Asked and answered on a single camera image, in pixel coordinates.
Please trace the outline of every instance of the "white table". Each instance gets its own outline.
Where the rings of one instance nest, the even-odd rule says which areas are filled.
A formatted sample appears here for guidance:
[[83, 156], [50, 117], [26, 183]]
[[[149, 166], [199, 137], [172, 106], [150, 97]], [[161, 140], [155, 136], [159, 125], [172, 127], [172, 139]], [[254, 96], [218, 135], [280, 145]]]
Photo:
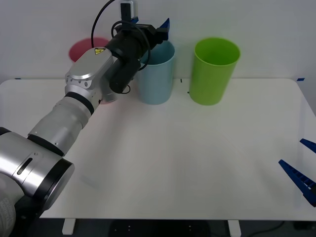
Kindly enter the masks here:
[[[316, 180], [316, 117], [296, 82], [233, 79], [222, 101], [201, 106], [189, 80], [150, 106], [135, 86], [100, 106], [65, 159], [76, 170], [42, 217], [316, 220], [278, 164]], [[63, 80], [0, 86], [0, 126], [27, 136], [64, 96]]]

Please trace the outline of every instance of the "yellow warning sticker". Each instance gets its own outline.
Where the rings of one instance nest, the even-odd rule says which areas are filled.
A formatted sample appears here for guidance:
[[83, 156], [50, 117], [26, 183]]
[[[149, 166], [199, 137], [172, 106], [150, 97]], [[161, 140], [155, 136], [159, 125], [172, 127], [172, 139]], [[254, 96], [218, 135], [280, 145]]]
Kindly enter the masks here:
[[104, 50], [105, 50], [105, 48], [95, 48], [94, 49], [95, 55], [98, 55], [99, 53], [102, 53]]

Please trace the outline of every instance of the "plastic cup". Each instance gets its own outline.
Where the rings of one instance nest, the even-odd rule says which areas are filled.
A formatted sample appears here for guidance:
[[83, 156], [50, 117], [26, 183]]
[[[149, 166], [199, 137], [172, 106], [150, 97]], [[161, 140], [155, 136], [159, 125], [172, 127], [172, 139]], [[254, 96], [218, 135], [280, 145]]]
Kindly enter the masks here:
[[240, 50], [222, 38], [207, 38], [195, 46], [190, 97], [201, 105], [220, 102], [232, 76]]
[[[138, 94], [143, 103], [158, 105], [170, 98], [174, 54], [175, 49], [169, 41], [157, 44], [151, 51], [147, 67], [136, 74]], [[142, 66], [146, 60], [147, 54], [141, 59]]]

